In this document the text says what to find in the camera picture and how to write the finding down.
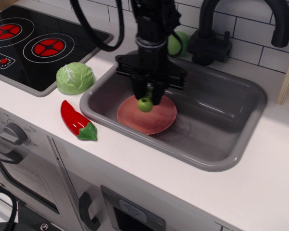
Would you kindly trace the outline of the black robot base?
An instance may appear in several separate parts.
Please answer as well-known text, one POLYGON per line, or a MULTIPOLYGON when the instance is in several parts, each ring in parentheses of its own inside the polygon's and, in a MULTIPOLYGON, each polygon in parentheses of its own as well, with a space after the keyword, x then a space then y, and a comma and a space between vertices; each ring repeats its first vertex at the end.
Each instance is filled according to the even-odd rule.
MULTIPOLYGON (((12 206, 0 203, 0 231, 5 231, 12 214, 12 206)), ((11 231, 61 231, 50 221, 26 208, 23 204, 17 204, 16 217, 11 231)))

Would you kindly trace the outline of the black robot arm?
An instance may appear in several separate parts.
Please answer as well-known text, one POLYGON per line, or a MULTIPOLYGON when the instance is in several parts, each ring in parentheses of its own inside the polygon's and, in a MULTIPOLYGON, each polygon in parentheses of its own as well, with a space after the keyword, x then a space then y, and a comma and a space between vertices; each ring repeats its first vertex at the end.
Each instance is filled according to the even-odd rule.
POLYGON ((171 62, 168 54, 168 37, 180 24, 181 15, 172 0, 134 0, 131 5, 138 49, 116 57, 117 73, 131 79, 136 99, 145 97, 151 84, 151 101, 158 105, 166 89, 184 88, 187 71, 171 62))

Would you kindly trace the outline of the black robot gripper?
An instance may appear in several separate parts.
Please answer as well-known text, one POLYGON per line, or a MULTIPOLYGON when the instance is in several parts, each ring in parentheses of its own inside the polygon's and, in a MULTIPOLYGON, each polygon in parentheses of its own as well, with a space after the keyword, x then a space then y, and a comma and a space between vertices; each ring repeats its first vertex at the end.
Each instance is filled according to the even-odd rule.
POLYGON ((139 100, 147 92, 147 84, 154 84, 153 105, 159 105, 165 89, 184 88, 187 71, 169 60, 167 42, 159 46, 144 47, 116 56, 117 73, 130 78, 135 98, 139 100))

